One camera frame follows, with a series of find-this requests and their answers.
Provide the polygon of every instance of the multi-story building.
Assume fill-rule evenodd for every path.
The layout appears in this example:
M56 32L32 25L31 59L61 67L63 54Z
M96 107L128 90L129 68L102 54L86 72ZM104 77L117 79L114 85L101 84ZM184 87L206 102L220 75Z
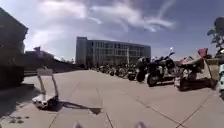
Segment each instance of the multi-story building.
M151 47L140 44L88 40L87 37L77 37L76 64L84 65L117 65L120 63L136 63L142 57L151 57Z

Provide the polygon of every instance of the tree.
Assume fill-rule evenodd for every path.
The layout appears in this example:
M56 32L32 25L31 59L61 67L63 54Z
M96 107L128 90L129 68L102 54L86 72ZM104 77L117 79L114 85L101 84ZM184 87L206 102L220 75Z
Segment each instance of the tree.
M210 29L207 32L207 36L210 36L210 35L212 35L211 44L215 44L216 48L219 48L216 56L222 54L221 51L224 49L223 48L223 44L224 44L224 18L223 17L218 17L215 20L214 28Z

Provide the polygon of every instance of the concrete ground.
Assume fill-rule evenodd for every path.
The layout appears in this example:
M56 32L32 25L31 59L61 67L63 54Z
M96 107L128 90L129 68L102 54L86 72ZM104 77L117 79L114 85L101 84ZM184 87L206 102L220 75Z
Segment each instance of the concrete ground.
M29 101L35 96L20 92L1 102L3 128L223 128L224 102L209 88L179 92L172 84L149 88L95 71L55 75L61 103L54 111L40 111ZM50 78L44 79L53 92ZM36 77L25 80L39 88ZM8 104L18 102L12 109Z

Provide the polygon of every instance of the pole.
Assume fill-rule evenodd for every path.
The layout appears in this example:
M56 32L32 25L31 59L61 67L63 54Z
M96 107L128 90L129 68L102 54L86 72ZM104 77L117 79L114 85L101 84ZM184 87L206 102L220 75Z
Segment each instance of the pole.
M127 48L127 63L128 63L128 66L129 66L129 48Z

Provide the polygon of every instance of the sky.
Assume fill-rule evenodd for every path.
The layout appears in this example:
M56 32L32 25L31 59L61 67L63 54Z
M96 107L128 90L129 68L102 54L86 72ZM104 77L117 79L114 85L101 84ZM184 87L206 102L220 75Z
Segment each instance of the sky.
M209 48L206 34L224 14L223 0L0 0L29 28L25 50L36 46L57 58L75 58L76 37L150 45L152 56L173 59Z

